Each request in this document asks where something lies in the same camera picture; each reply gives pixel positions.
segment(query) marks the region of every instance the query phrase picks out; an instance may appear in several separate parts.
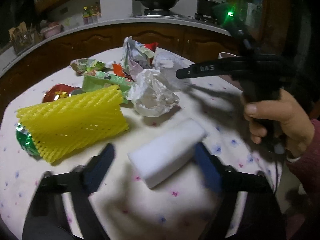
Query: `wok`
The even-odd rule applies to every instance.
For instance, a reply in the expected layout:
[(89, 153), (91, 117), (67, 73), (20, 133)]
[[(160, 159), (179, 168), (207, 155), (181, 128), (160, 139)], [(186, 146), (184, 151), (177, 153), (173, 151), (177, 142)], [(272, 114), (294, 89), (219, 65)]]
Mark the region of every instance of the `wok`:
[(169, 10), (177, 4), (179, 0), (134, 0), (142, 3), (150, 10)]

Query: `gas stove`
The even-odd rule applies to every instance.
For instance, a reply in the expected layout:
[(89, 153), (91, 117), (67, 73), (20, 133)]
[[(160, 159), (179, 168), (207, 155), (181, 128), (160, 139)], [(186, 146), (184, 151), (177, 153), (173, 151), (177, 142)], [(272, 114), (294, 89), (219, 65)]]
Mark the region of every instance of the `gas stove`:
[(173, 13), (170, 10), (150, 10), (146, 8), (144, 15), (171, 16)]
[(198, 14), (198, 13), (195, 14), (195, 19), (201, 22), (217, 24), (217, 19), (210, 16)]
[(155, 11), (155, 10), (145, 10), (145, 12), (150, 11), (151, 13), (155, 13), (157, 12), (157, 14), (147, 14), (147, 15), (133, 15), (133, 17), (135, 18), (168, 18), (168, 19), (179, 19), (179, 20), (184, 20), (184, 21), (190, 21), (190, 22), (199, 22), (199, 23), (203, 23), (206, 25), (212, 25), (212, 26), (216, 26), (218, 27), (218, 25), (216, 24), (216, 19), (212, 19), (210, 17), (207, 16), (201, 16), (201, 17), (197, 17), (197, 18), (193, 18), (193, 17), (186, 17), (184, 15), (181, 14), (175, 14), (172, 11), (170, 11), (171, 14), (169, 15), (164, 15), (165, 13), (163, 13), (162, 11)]

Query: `human hand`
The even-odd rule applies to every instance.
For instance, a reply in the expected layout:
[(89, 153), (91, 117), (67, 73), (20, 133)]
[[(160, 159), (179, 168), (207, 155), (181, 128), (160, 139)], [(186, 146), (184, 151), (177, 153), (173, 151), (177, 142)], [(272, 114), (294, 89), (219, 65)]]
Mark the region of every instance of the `human hand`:
[(287, 135), (286, 149), (294, 158), (300, 157), (312, 142), (315, 129), (307, 113), (287, 91), (280, 90), (280, 100), (267, 100), (247, 103), (241, 96), (244, 105), (244, 118), (249, 121), (251, 140), (261, 143), (267, 135), (267, 129), (254, 119), (279, 121), (282, 131)]

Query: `black cable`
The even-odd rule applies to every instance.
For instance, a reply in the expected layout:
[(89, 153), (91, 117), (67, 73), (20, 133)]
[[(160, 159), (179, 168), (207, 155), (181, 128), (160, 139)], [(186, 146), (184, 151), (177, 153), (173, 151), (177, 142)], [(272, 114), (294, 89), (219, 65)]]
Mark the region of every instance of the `black cable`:
[(276, 158), (276, 153), (274, 153), (275, 157), (275, 166), (276, 166), (276, 188), (274, 191), (274, 195), (276, 195), (277, 190), (278, 190), (278, 180), (279, 180), (279, 175), (278, 175), (278, 165), (277, 165), (277, 158)]

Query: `bottle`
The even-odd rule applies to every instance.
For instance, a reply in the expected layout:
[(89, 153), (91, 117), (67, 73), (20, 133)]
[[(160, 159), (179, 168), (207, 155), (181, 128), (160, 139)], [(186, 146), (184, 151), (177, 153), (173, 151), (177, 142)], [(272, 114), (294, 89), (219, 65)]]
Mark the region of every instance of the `bottle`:
[(100, 11), (99, 2), (96, 2), (96, 12), (97, 12), (98, 19), (100, 19), (101, 18), (101, 11)]
[(93, 19), (92, 19), (92, 14), (91, 14), (91, 10), (90, 9), (88, 9), (88, 23), (90, 24), (90, 23), (93, 23)]
[(88, 18), (89, 18), (89, 11), (88, 11), (88, 8), (85, 6), (83, 7), (83, 11), (82, 11), (82, 19), (84, 24), (89, 23)]
[(90, 13), (92, 15), (92, 21), (95, 23), (98, 21), (98, 16), (97, 16), (97, 11), (95, 10), (95, 7), (93, 7), (93, 5), (91, 5), (90, 7)]

